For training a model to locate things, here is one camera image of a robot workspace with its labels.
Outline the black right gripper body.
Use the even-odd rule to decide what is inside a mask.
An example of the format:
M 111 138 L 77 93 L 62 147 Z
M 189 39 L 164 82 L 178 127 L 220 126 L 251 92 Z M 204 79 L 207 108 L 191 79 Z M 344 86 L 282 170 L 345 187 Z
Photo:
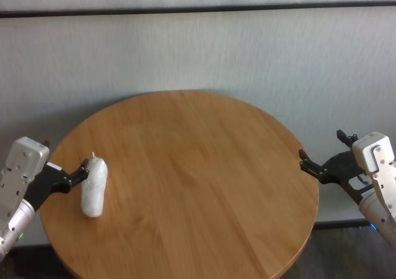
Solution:
M 373 185 L 367 184 L 361 189 L 354 189 L 349 180 L 359 179 L 366 175 L 350 150 L 331 157 L 322 165 L 321 184 L 338 184 L 359 205 L 363 199 L 363 193 L 372 189 Z

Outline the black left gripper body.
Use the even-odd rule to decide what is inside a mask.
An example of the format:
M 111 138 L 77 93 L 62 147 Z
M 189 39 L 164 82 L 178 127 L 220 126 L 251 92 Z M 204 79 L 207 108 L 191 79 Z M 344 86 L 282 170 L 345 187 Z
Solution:
M 52 193 L 68 193 L 71 190 L 71 178 L 72 176 L 60 166 L 47 162 L 42 171 L 28 185 L 24 200 L 36 212 Z

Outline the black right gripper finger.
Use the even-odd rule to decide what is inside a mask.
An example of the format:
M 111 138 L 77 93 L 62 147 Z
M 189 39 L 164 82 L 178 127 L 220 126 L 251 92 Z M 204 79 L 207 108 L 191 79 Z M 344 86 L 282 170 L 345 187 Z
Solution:
M 341 129 L 336 131 L 337 139 L 345 144 L 350 150 L 352 150 L 353 143 L 358 140 L 356 134 L 346 135 Z
M 326 173 L 321 165 L 313 162 L 303 149 L 298 151 L 300 162 L 299 166 L 302 171 L 316 178 L 321 184 L 327 184 Z

